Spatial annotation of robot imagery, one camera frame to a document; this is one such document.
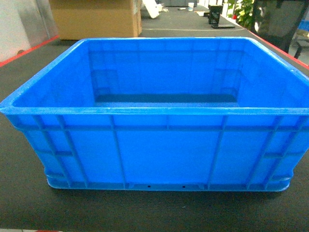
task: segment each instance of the plastic storage bin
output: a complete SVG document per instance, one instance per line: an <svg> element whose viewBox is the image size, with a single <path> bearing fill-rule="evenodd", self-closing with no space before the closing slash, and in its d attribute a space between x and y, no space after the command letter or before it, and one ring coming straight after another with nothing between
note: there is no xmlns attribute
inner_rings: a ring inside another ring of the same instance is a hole
<svg viewBox="0 0 309 232"><path fill-rule="evenodd" d="M309 31L309 21L308 20L301 20L298 29Z"/></svg>
<svg viewBox="0 0 309 232"><path fill-rule="evenodd" d="M0 104L64 189L281 191L309 80L246 38L87 39Z"/></svg>

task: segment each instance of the crate base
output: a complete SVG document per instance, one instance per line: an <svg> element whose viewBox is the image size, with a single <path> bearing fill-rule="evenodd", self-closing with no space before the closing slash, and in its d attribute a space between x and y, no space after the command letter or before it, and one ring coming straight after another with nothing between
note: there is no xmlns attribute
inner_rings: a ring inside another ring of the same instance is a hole
<svg viewBox="0 0 309 232"><path fill-rule="evenodd" d="M88 190L140 190L140 191L248 191L248 192L280 192L286 190L290 181L265 185L205 185L205 184L122 184L122 183L89 183L73 182L68 185L65 181L47 178L49 186L57 189L88 189Z"/></svg>

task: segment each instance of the desk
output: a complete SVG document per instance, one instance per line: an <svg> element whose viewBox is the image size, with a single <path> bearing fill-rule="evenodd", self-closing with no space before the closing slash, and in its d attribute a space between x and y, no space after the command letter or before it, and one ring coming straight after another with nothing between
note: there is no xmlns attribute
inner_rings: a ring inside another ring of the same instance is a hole
<svg viewBox="0 0 309 232"><path fill-rule="evenodd" d="M142 36L254 38L240 27L211 29L206 18L174 8L153 21L145 18ZM0 68L0 101L73 43L53 41ZM309 70L278 54L309 75ZM43 166L25 137L0 115L0 167L0 228L103 232L309 230L309 154L295 168L291 186L279 193L60 190L47 185Z"/></svg>

